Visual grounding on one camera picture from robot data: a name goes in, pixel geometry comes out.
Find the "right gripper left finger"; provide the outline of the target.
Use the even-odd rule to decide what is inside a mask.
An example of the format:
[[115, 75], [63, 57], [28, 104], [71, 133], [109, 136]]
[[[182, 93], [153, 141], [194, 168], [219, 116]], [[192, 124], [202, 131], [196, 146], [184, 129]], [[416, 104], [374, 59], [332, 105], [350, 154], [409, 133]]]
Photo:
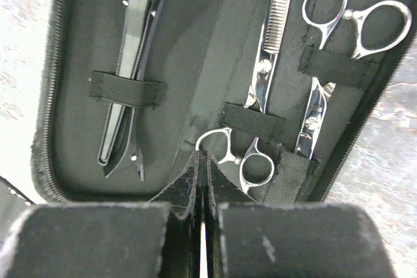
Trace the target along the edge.
[[147, 202], [26, 209], [1, 246], [2, 277], [198, 277], [203, 155]]

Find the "silver hair scissors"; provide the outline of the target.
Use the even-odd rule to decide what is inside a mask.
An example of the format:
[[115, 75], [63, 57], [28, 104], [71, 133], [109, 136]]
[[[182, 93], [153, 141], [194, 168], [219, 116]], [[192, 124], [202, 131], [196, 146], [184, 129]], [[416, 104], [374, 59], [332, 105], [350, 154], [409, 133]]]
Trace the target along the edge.
[[[340, 20], [351, 20], [355, 24], [356, 29], [356, 44], [352, 59], [358, 60], [362, 57], [380, 53], [392, 49], [405, 39], [409, 33], [412, 25], [412, 13], [410, 8], [404, 3], [396, 0], [384, 0], [370, 6], [365, 10], [353, 10], [347, 8], [348, 0], [341, 0], [341, 6], [339, 12], [335, 17], [326, 23], [315, 23], [307, 15], [307, 4], [309, 0], [304, 0], [302, 5], [302, 17], [304, 21], [312, 27], [317, 28], [321, 32], [321, 41], [319, 50], [322, 51], [326, 42], [331, 37], [332, 32], [340, 22]], [[395, 40], [391, 41], [386, 46], [379, 49], [367, 49], [362, 43], [362, 31], [366, 18], [375, 10], [382, 7], [392, 7], [398, 10], [403, 16], [403, 28]], [[336, 84], [334, 82], [328, 82], [322, 85], [319, 82], [319, 78], [313, 76], [311, 79], [311, 90], [309, 94], [308, 103], [306, 105], [306, 111], [302, 122], [301, 129], [298, 133], [298, 137], [295, 145], [295, 154], [303, 156], [308, 159], [313, 158], [313, 152], [315, 150], [321, 128], [326, 115], [329, 99], [334, 92]]]

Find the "black zipper tool case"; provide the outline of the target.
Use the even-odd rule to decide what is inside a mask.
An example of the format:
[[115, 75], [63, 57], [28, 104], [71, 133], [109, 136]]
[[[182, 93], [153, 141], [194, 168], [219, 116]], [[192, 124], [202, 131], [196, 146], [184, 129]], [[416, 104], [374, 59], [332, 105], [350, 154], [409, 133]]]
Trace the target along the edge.
[[[42, 92], [33, 140], [33, 183], [48, 202], [150, 201], [182, 172], [195, 152], [217, 163], [232, 128], [231, 151], [243, 158], [255, 137], [274, 161], [268, 183], [251, 188], [251, 201], [281, 204], [325, 197], [377, 100], [416, 36], [416, 0], [396, 0], [412, 13], [398, 45], [358, 60], [355, 24], [340, 20], [322, 51], [321, 32], [302, 17], [304, 0], [291, 0], [266, 113], [245, 109], [261, 26], [269, 0], [164, 0], [152, 38], [144, 81], [161, 83], [159, 104], [139, 109], [136, 136], [145, 178], [136, 166], [105, 176], [97, 162], [109, 102], [91, 95], [94, 72], [114, 74], [127, 0], [52, 0]], [[384, 0], [348, 0], [365, 10]], [[307, 15], [326, 23], [341, 0], [309, 0]], [[395, 40], [403, 16], [392, 7], [365, 20], [362, 43], [379, 49]], [[321, 132], [308, 159], [295, 154], [311, 79], [336, 84]], [[219, 164], [241, 192], [239, 165]]]

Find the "black hair clip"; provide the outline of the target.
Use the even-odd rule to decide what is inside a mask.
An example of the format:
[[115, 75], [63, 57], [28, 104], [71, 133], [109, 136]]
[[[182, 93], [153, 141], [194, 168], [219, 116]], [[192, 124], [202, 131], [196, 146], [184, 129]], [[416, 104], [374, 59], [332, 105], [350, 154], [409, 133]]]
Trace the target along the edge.
[[91, 95], [109, 102], [97, 162], [105, 176], [136, 166], [145, 178], [136, 136], [139, 109], [159, 104], [164, 85], [144, 81], [152, 38], [164, 0], [127, 0], [119, 60], [114, 74], [94, 72]]

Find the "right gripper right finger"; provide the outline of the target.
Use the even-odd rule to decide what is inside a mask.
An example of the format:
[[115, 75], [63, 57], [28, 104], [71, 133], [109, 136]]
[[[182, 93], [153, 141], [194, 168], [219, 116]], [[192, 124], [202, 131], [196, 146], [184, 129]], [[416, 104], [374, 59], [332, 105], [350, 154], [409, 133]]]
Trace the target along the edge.
[[203, 155], [209, 277], [394, 277], [376, 224], [359, 206], [257, 204]]

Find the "silver thinning scissors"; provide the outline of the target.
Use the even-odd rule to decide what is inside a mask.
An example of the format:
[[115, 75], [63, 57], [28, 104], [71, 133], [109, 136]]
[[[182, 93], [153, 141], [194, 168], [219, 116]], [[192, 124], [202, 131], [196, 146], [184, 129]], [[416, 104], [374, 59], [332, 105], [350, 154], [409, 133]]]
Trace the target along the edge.
[[[266, 105], [268, 103], [270, 87], [278, 61], [278, 55], [280, 53], [290, 2], [291, 0], [268, 1], [268, 7], [265, 10], [265, 16], [259, 36], [257, 54], [253, 66], [252, 81], [248, 89], [246, 101], [243, 105], [243, 108], [245, 109], [251, 108], [257, 104], [259, 107], [257, 111], [262, 114], [266, 113]], [[225, 155], [218, 163], [223, 164], [226, 162], [232, 162], [235, 165], [240, 166], [239, 180], [243, 193], [248, 194], [251, 188], [263, 186], [271, 181], [276, 166], [270, 156], [259, 150], [259, 137], [255, 137], [253, 139], [243, 158], [235, 156], [231, 151], [232, 128], [228, 126], [205, 132], [198, 138], [195, 144], [195, 149], [199, 150], [201, 148], [202, 141], [210, 135], [216, 133], [225, 135], [227, 139], [227, 149], [225, 151]], [[244, 165], [253, 156], [259, 156], [260, 158], [267, 160], [270, 165], [270, 172], [268, 176], [261, 182], [250, 182], [244, 176]]]

